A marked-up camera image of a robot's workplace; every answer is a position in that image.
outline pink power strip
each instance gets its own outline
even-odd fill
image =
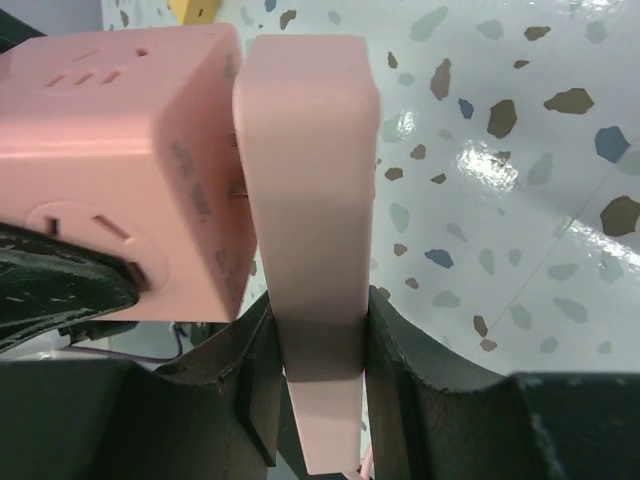
[[[226,24],[32,39],[0,56],[0,220],[126,260],[114,320],[233,321],[257,232],[307,469],[353,471],[379,103],[351,36],[242,67]]]

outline blue speckle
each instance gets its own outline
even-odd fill
[[[440,265],[444,268],[453,267],[453,260],[451,259],[451,255],[446,250],[429,250],[425,252],[425,257],[431,260],[433,263]]]
[[[619,127],[601,128],[596,133],[596,152],[611,163],[618,163],[630,146]]]
[[[458,100],[458,105],[460,105],[460,111],[462,112],[462,116],[469,120],[473,117],[473,105],[470,102],[467,102],[464,98]]]

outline yellow object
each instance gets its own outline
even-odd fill
[[[213,23],[220,0],[169,0],[169,7],[180,25]]]

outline power outlet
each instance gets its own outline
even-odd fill
[[[236,318],[256,248],[248,202],[230,196],[240,51],[215,24],[43,37],[0,56],[0,220],[127,261],[141,301],[105,319]]]

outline terrazzo surface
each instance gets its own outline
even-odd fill
[[[105,29],[176,24],[164,0],[103,11]],[[371,283],[507,374],[640,369],[638,18],[630,0],[245,0],[217,20],[245,51],[366,38],[383,102]],[[258,258],[246,301],[264,289]]]

